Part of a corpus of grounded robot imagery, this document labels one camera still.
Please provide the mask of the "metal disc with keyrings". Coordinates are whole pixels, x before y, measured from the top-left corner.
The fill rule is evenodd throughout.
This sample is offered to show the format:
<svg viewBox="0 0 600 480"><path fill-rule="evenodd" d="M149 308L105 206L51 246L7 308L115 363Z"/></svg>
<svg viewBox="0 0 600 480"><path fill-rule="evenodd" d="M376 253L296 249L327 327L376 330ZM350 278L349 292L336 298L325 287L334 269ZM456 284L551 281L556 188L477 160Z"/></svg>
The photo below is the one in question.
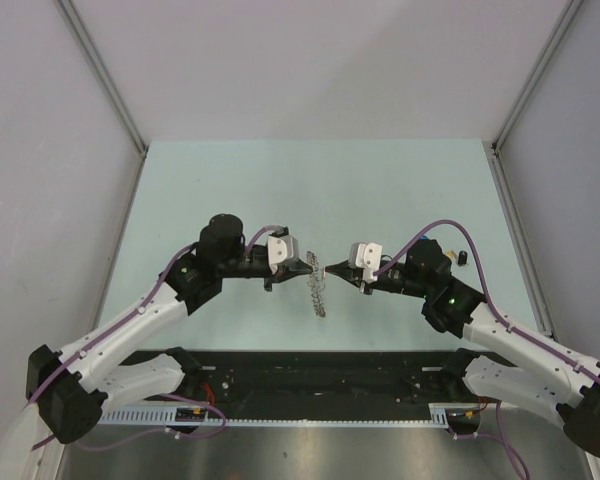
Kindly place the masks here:
<svg viewBox="0 0 600 480"><path fill-rule="evenodd" d="M319 318L325 318L326 308L323 298L323 292L325 289L323 269L320 267L316 254L312 251L308 251L306 253L306 263L312 269L307 280L307 285L310 290L311 303L314 313Z"/></svg>

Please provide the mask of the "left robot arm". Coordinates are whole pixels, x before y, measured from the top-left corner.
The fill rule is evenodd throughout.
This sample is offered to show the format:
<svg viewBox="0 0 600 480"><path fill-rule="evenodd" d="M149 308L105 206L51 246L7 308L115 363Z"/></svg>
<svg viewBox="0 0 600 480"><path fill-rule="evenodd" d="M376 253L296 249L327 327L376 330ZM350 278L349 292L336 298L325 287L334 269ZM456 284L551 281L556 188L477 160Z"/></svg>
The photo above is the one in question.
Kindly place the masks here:
<svg viewBox="0 0 600 480"><path fill-rule="evenodd" d="M266 291L312 272L287 228L265 226L265 244L247 242L242 221L218 214L199 238L178 251L148 292L108 323L54 351L47 345L28 358L27 401L61 444L80 440L101 417L154 396L187 400L201 387L201 368L182 348L134 366L124 365L139 346L186 319L222 291L226 279L260 279Z"/></svg>

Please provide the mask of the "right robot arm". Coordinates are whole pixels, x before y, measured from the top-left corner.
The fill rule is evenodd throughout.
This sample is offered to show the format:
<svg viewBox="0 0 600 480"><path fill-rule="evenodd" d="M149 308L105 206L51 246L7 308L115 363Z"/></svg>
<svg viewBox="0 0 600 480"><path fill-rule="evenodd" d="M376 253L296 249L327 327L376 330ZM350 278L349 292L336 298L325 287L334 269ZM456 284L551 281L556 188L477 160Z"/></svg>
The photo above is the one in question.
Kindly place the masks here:
<svg viewBox="0 0 600 480"><path fill-rule="evenodd" d="M600 458L600 360L500 313L484 290L453 275L452 262L437 241L416 240L403 262L383 259L378 244L357 243L347 260L325 271L366 295L383 291L421 298L421 313L436 331L505 359L500 364L460 350L441 376L449 399L464 401L475 394L502 400L548 420Z"/></svg>

